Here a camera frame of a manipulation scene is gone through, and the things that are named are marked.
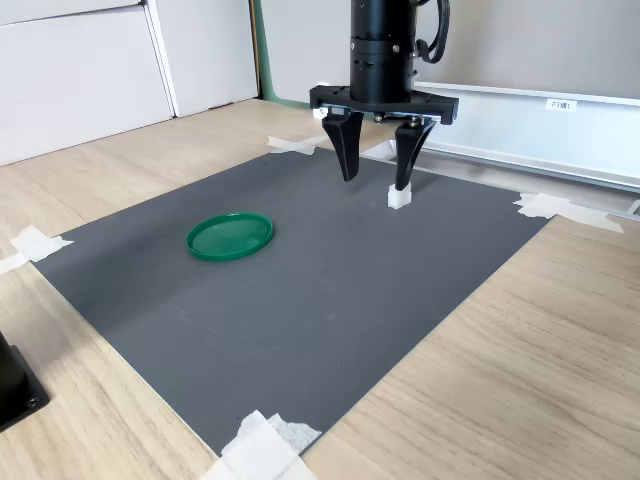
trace green lid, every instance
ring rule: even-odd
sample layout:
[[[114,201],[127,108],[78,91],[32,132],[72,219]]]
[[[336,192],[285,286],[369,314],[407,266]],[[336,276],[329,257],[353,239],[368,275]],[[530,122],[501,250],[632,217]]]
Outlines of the green lid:
[[[187,235],[187,248],[197,258],[224,262],[257,252],[273,237],[273,224],[259,213],[229,213],[210,218]]]

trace wooden table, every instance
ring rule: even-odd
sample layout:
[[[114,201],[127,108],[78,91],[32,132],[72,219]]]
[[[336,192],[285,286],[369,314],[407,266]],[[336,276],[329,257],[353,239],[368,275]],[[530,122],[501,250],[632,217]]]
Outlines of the wooden table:
[[[30,224],[58,235],[265,154],[267,135],[322,133],[308,111],[251,100],[2,167],[0,258]],[[366,124],[362,147],[390,135]],[[617,221],[624,235],[552,220],[323,436],[311,470],[640,478],[640,223]],[[0,275],[0,301],[0,330],[53,398],[0,434],[0,478],[211,467],[214,453],[32,265]]]

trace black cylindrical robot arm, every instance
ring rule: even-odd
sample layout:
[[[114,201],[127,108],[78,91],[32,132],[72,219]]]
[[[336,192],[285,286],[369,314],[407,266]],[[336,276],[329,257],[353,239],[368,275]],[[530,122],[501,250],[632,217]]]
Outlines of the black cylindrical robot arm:
[[[311,108],[328,107],[323,127],[336,149],[345,181],[358,174],[363,113],[374,120],[405,120],[396,131],[396,190],[404,190],[420,148],[437,122],[450,125],[458,99],[412,91],[413,60],[437,63],[449,32],[449,0],[438,2],[433,43],[416,42],[418,7],[429,0],[351,0],[351,85],[311,90]]]

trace small white cube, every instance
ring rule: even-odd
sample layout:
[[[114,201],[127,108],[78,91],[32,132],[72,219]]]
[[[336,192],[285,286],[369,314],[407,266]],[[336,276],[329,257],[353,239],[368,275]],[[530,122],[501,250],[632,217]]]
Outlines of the small white cube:
[[[389,207],[397,210],[411,203],[411,182],[399,192],[395,185],[389,187]]]
[[[313,109],[313,118],[317,118],[318,120],[322,120],[328,114],[329,114],[329,109],[327,107]]]

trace black stand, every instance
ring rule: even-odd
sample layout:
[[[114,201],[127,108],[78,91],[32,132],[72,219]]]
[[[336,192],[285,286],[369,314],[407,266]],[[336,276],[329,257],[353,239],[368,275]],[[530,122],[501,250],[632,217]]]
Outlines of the black stand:
[[[360,130],[362,113],[347,115],[329,114],[322,120],[322,127],[333,143],[342,169],[342,177],[349,182],[358,174],[360,166]]]
[[[24,357],[0,333],[0,432],[48,403],[47,392]]]
[[[398,150],[396,190],[401,192],[409,184],[420,149],[435,126],[436,122],[427,120],[417,127],[405,123],[396,130],[396,148]]]

